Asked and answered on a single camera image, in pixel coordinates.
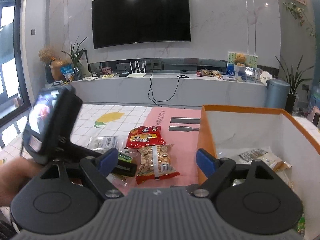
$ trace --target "teddy bear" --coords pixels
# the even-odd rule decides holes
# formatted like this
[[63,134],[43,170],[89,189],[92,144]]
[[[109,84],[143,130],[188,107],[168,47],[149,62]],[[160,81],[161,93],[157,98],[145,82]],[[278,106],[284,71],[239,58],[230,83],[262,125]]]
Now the teddy bear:
[[245,61],[247,57],[242,54],[242,53],[237,53],[236,58],[233,60],[233,63],[236,64],[237,66],[245,66]]

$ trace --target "metal screw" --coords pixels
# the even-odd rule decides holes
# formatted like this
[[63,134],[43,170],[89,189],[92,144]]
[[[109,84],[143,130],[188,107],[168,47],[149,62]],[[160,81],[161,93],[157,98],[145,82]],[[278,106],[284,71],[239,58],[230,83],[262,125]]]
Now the metal screw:
[[117,198],[117,197],[120,197],[121,192],[117,189],[110,189],[107,191],[107,193],[105,195],[108,198]]
[[198,188],[193,192],[193,195],[196,197],[207,197],[209,196],[209,191],[203,188]]

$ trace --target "wall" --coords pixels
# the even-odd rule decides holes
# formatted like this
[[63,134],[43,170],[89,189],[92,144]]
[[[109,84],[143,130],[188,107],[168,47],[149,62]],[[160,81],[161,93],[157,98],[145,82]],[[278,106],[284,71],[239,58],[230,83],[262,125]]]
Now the wall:
[[[38,57],[39,50],[46,45],[46,3],[47,0],[26,0],[25,3],[25,63],[31,85],[31,91],[29,91],[31,102],[34,101],[39,90],[46,83],[44,64],[40,62]],[[36,35],[31,36],[31,29],[36,30]]]
[[[296,68],[303,55],[301,62],[301,69],[306,69],[315,64],[316,59],[316,46],[315,39],[308,35],[306,31],[307,25],[300,26],[299,21],[295,20],[289,11],[285,10],[284,2],[293,2],[297,6],[304,8],[304,13],[307,19],[314,27],[314,15],[311,0],[306,0],[306,6],[296,2],[295,0],[278,0],[280,10],[280,22],[281,22],[281,57],[286,61],[288,67]],[[313,78],[314,70],[306,71],[302,78]],[[285,80],[283,70],[279,69],[279,77]],[[304,82],[305,84],[312,84],[312,81]],[[301,86],[297,90],[299,95],[299,101],[308,101],[307,92],[301,90]]]
[[50,0],[50,43],[67,49],[78,36],[89,62],[148,57],[226,60],[228,51],[257,54],[259,64],[278,67],[280,54],[278,0],[189,0],[191,42],[152,42],[93,49],[92,0]]

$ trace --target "lemon print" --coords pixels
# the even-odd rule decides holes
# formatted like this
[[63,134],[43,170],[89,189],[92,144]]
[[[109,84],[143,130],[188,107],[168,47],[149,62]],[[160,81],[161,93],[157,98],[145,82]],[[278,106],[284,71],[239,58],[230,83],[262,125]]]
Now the lemon print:
[[93,127],[100,128],[100,127],[98,127],[99,125],[105,125],[107,122],[112,122],[112,121],[118,120],[123,115],[124,115],[124,113],[119,113],[119,112],[104,114],[101,117],[99,117],[99,119],[96,121],[96,123]]

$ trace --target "television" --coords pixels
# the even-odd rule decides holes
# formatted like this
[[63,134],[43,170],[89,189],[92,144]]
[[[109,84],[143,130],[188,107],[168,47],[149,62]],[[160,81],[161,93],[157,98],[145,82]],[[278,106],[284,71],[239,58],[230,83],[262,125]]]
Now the television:
[[152,41],[191,41],[189,0],[94,0],[95,49]]

